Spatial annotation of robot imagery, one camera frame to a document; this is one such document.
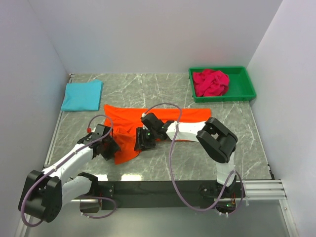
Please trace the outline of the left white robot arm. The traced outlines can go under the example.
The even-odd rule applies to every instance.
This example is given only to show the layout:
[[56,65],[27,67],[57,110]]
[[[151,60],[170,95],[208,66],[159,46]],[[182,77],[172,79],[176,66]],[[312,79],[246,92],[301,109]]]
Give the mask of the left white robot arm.
[[94,130],[87,131],[88,134],[54,165],[27,175],[18,204],[22,216],[28,214],[49,223],[65,204],[81,196],[113,202],[113,184],[104,186],[97,176],[86,172],[71,177],[95,157],[109,160],[119,150],[111,127],[98,124]]

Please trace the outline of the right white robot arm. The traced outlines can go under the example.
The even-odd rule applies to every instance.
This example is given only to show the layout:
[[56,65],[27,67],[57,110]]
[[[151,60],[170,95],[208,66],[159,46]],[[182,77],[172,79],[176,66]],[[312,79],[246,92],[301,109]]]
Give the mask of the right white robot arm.
[[236,183],[234,156],[237,137],[218,119],[210,117],[202,122],[163,122],[155,114],[143,114],[142,127],[136,128],[135,151],[146,151],[156,146],[157,140],[199,142],[216,163],[216,189],[222,197],[234,192]]

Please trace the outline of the orange t shirt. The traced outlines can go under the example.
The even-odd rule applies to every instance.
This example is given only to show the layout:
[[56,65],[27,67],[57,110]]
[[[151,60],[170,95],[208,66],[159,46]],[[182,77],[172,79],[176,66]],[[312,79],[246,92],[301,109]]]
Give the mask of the orange t shirt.
[[[136,158],[141,151],[135,151],[136,128],[141,127],[141,115],[146,108],[121,108],[105,104],[104,112],[113,122],[113,138],[120,151],[115,153],[116,165]],[[182,109],[180,122],[202,122],[212,115],[210,108]]]

